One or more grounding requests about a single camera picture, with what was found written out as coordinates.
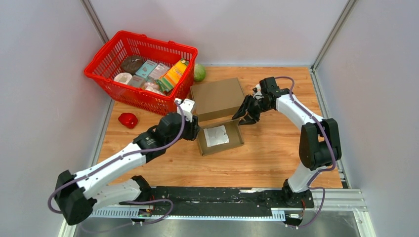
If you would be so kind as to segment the small cardboard sheet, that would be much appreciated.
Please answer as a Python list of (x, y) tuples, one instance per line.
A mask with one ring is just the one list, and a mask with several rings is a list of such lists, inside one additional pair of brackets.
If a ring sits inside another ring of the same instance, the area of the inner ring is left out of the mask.
[(239, 119), (226, 120), (201, 127), (197, 141), (202, 156), (244, 145), (239, 128)]

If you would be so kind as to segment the clear plastic packet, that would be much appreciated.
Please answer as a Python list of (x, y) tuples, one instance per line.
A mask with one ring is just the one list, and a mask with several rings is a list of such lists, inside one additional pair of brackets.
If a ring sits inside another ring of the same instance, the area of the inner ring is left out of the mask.
[(207, 147), (223, 145), (230, 142), (226, 127), (224, 125), (212, 128), (205, 128), (204, 136)]

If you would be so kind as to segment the large brown cardboard box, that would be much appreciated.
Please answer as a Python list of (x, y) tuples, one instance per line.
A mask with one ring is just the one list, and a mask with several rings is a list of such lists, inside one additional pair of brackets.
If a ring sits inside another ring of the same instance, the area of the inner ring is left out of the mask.
[(232, 117), (245, 98), (238, 78), (196, 84), (190, 92), (199, 121)]

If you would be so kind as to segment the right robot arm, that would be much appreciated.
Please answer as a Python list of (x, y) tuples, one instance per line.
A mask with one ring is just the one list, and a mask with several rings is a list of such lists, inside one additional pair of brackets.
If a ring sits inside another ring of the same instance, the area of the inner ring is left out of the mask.
[(244, 98), (232, 116), (239, 125), (259, 122), (260, 115), (276, 110), (285, 115), (299, 130), (300, 163), (282, 187), (282, 201), (289, 207), (302, 203), (313, 188), (311, 184), (322, 173), (332, 171), (341, 158), (338, 123), (323, 118), (303, 105), (293, 93), (293, 87), (280, 88), (276, 77), (262, 79), (252, 95)]

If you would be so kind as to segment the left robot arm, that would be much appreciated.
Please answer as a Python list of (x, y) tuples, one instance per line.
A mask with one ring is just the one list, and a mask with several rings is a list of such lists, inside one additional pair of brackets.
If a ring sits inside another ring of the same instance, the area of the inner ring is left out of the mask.
[(48, 198), (48, 208), (62, 214), (68, 225), (75, 225), (94, 211), (112, 204), (156, 203), (157, 200), (151, 200), (150, 185), (141, 175), (117, 185), (109, 185), (109, 182), (165, 154), (180, 139), (194, 141), (199, 130), (196, 115), (167, 114), (157, 125), (103, 162), (74, 174), (68, 170), (60, 173), (55, 190)]

